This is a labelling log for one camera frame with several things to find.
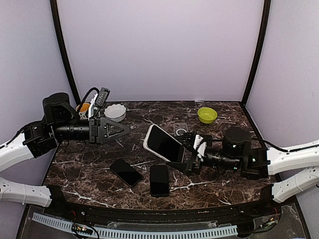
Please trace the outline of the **clear magsafe phone case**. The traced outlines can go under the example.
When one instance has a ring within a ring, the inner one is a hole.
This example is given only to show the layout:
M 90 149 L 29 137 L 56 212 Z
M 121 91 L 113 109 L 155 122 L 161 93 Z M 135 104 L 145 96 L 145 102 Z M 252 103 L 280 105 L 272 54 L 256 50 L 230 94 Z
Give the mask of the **clear magsafe phone case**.
M 174 129 L 175 136 L 181 136 L 181 135 L 189 132 L 187 123 L 185 123 L 185 122 L 174 123 L 173 129 Z

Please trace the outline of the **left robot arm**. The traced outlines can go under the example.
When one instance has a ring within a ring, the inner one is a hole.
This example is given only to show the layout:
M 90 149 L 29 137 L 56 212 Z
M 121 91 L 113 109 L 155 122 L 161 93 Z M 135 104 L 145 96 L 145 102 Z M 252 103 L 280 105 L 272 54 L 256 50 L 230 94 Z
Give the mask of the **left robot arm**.
M 67 93 L 55 93 L 42 101 L 44 117 L 23 126 L 0 146 L 0 169 L 4 171 L 23 161 L 38 158 L 64 140 L 83 140 L 103 145 L 130 133 L 130 128 L 99 115 L 106 103 L 108 89 L 102 88 L 91 101 L 88 119 L 80 119 L 70 105 Z M 34 186 L 0 180 L 0 200 L 50 207 L 59 217 L 70 213 L 59 186 Z

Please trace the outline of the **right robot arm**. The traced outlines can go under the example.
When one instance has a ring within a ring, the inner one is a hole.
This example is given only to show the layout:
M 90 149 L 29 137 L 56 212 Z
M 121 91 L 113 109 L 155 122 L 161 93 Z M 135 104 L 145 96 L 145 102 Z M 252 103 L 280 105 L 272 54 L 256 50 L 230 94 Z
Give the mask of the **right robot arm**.
M 282 203 L 288 198 L 319 184 L 319 142 L 313 141 L 295 147 L 252 148 L 255 138 L 240 127 L 230 127 L 220 140 L 222 148 L 217 150 L 212 144 L 218 139 L 206 134 L 184 133 L 175 139 L 192 153 L 190 161 L 167 162 L 167 165 L 185 175 L 199 174 L 203 166 L 239 171 L 246 179 L 258 180 L 284 171 L 301 169 L 290 178 L 262 188 L 260 201 L 254 211 L 265 216 L 274 207 L 274 202 Z

